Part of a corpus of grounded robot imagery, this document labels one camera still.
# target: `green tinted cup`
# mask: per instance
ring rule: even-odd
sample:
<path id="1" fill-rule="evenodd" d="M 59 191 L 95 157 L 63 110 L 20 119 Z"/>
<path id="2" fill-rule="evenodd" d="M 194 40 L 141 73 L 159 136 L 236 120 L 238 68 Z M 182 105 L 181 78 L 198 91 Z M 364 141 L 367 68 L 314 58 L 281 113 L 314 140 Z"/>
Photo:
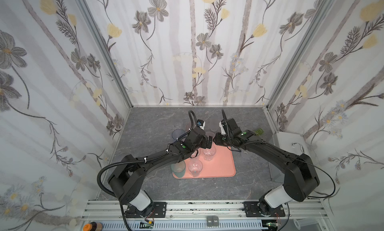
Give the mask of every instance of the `green tinted cup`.
<path id="1" fill-rule="evenodd" d="M 184 161 L 171 164 L 170 168 L 172 169 L 172 172 L 175 174 L 176 177 L 178 177 L 178 178 L 184 177 L 184 174 L 185 174 L 185 162 Z"/>

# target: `pink tray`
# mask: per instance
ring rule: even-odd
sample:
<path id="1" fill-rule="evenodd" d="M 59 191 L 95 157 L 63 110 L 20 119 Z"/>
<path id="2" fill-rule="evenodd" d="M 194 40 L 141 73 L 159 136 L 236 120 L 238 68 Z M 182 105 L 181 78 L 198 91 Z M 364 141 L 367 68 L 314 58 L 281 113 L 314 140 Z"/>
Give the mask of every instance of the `pink tray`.
<path id="1" fill-rule="evenodd" d="M 190 158 L 185 160 L 185 174 L 182 178 L 218 178 L 218 177 L 232 177 L 236 174 L 235 163 L 233 162 L 232 151 L 227 147 L 216 146 L 216 154 L 211 161 L 204 160 L 204 153 L 201 153 L 198 158 L 203 163 L 203 170 L 201 170 L 198 177 L 192 176 L 188 170 Z"/>

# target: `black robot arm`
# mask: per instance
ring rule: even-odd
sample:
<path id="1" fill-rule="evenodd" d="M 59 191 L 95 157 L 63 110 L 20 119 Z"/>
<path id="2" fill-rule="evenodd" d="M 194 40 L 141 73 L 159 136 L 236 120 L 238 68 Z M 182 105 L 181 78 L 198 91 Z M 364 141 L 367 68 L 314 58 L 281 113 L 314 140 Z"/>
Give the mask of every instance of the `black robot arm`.
<path id="1" fill-rule="evenodd" d="M 168 144 L 164 151 L 136 158 L 127 155 L 121 162 L 104 167 L 98 174 L 100 188 L 117 197 L 121 205 L 134 205 L 139 215 L 149 216 L 154 208 L 153 201 L 141 190 L 146 175 L 157 168 L 190 158 L 200 147 L 211 148 L 212 137 L 207 137 L 200 128 L 204 126 L 201 124 L 203 121 L 193 121 L 191 114 L 194 116 L 194 113 L 190 111 L 189 114 L 192 129 L 176 142 Z M 309 156 L 286 152 L 260 140 L 252 131 L 242 131 L 233 118 L 227 120 L 224 111 L 221 125 L 222 132 L 218 132 L 213 140 L 216 145 L 233 146 L 256 153 L 285 173 L 284 184 L 268 191 L 259 199 L 257 208 L 261 214 L 273 214 L 277 207 L 291 200 L 303 201 L 320 184 Z M 112 191 L 101 183 L 102 173 L 111 167 L 116 167 L 108 178 Z"/>
<path id="2" fill-rule="evenodd" d="M 286 152 L 267 143 L 252 131 L 242 131 L 233 118 L 228 119 L 223 112 L 221 122 L 225 134 L 218 132 L 214 143 L 219 146 L 233 146 L 253 152 L 275 165 L 284 176 L 283 185 L 268 191 L 259 199 L 261 214 L 270 215 L 279 205 L 291 200 L 302 202 L 320 184 L 311 158 Z"/>
<path id="3" fill-rule="evenodd" d="M 195 127 L 188 132 L 185 139 L 169 144 L 165 151 L 145 157 L 125 156 L 121 162 L 127 162 L 127 164 L 116 167 L 108 178 L 108 184 L 121 205 L 132 204 L 141 216 L 147 217 L 153 210 L 153 201 L 141 190 L 147 174 L 163 166 L 190 158 L 192 153 L 200 147 L 211 148 L 211 146 L 212 137 L 207 137 L 203 129 Z M 129 163 L 137 160 L 144 160 L 144 162 Z"/>

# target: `wall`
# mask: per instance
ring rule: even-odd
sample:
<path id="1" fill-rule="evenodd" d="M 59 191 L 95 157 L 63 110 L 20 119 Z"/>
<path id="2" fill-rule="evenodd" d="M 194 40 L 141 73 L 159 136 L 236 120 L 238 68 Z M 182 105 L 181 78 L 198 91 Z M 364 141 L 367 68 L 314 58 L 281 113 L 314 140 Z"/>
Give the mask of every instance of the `wall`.
<path id="1" fill-rule="evenodd" d="M 0 223 L 73 230 L 126 108 L 74 0 L 0 0 Z"/>
<path id="2" fill-rule="evenodd" d="M 339 231 L 384 223 L 383 10 L 384 0 L 336 0 L 270 109 L 336 181 L 323 202 Z M 329 195 L 332 182 L 318 174 L 316 195 Z"/>
<path id="3" fill-rule="evenodd" d="M 265 105 L 321 0 L 86 0 L 135 105 Z"/>

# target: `metal bracket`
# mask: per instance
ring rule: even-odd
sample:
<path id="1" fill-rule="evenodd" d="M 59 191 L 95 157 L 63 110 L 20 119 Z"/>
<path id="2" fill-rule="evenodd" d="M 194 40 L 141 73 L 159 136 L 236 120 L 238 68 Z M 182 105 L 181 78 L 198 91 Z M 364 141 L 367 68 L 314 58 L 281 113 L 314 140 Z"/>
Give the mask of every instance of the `metal bracket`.
<path id="1" fill-rule="evenodd" d="M 167 203 L 166 202 L 154 202 L 153 213 L 148 218 L 165 218 Z M 126 218 L 141 218 L 137 214 L 135 206 L 128 206 L 127 210 L 124 212 Z"/>
<path id="2" fill-rule="evenodd" d="M 257 210 L 258 203 L 259 202 L 244 202 L 244 212 L 248 218 L 265 217 Z M 283 205 L 278 206 L 275 209 L 275 213 L 269 217 L 277 217 L 277 215 L 279 215 L 279 217 L 285 217 Z"/>

